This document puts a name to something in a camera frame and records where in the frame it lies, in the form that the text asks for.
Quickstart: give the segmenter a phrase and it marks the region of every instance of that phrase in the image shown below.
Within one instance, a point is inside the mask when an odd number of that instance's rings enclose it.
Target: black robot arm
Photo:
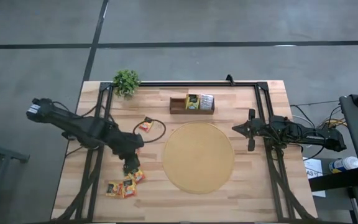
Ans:
[[[248,151],[255,149],[254,136],[269,138],[272,145],[281,149],[290,143],[319,145],[336,152],[346,149],[342,134],[335,128],[306,128],[283,116],[272,116],[269,124],[265,124],[255,118],[254,109],[250,109],[247,122],[232,129],[249,138]]]
[[[50,123],[64,130],[65,138],[75,136],[82,146],[94,149],[105,144],[112,153],[125,160],[124,171],[136,170],[140,165],[136,149],[143,147],[140,134],[125,133],[119,130],[118,124],[110,120],[93,116],[78,116],[68,110],[55,106],[51,99],[33,99],[27,110],[27,117],[38,123]]]

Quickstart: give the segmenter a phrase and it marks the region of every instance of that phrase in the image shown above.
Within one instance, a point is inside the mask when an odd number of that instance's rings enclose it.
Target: green plant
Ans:
[[[113,79],[114,91],[117,96],[123,96],[126,100],[132,98],[140,80],[137,72],[134,70],[120,70]]]

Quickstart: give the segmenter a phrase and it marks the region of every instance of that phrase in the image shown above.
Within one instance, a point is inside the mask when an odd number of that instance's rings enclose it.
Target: wooden table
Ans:
[[[274,113],[291,118],[284,82],[268,81],[268,86]],[[84,82],[78,114],[87,112],[96,104],[98,90],[99,82]],[[215,113],[170,115],[170,97],[183,98],[187,93],[214,95]],[[149,116],[163,121],[167,125],[167,133],[157,142],[146,144],[140,151],[141,169],[146,179],[137,186],[136,197],[115,199],[105,196],[108,181],[120,181],[124,177],[123,162],[112,155],[110,148],[105,147],[93,221],[277,221],[263,140],[255,138],[255,151],[248,152],[248,140],[231,129],[247,120],[249,108],[257,110],[254,89],[249,87],[140,87],[130,101],[114,96],[110,113],[121,131],[132,132],[137,123]],[[168,180],[162,167],[161,155],[165,141],[175,129],[190,121],[204,121],[217,126],[231,140],[235,152],[234,170],[229,181],[210,194],[189,194],[179,190]],[[152,139],[161,130],[161,126],[155,125],[150,134],[142,135],[145,140]],[[78,146],[77,142],[71,142],[68,152]],[[85,157],[86,150],[83,149],[65,160],[52,218],[62,214],[78,193]],[[307,211],[317,217],[299,147],[288,146],[284,159],[291,190]],[[286,215],[282,192],[280,195]],[[88,209],[87,200],[84,210]]]

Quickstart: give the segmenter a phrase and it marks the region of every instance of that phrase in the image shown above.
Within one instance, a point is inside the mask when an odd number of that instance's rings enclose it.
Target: circular tan mat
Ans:
[[[230,177],[234,153],[230,140],[208,123],[188,123],[169,137],[162,156],[164,171],[185,192],[205,194]]]

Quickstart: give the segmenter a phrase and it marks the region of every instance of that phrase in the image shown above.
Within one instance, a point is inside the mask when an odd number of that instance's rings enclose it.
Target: wooden box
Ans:
[[[212,108],[210,110],[186,110],[186,98],[170,98],[169,113],[170,114],[214,114],[215,98],[212,101]]]

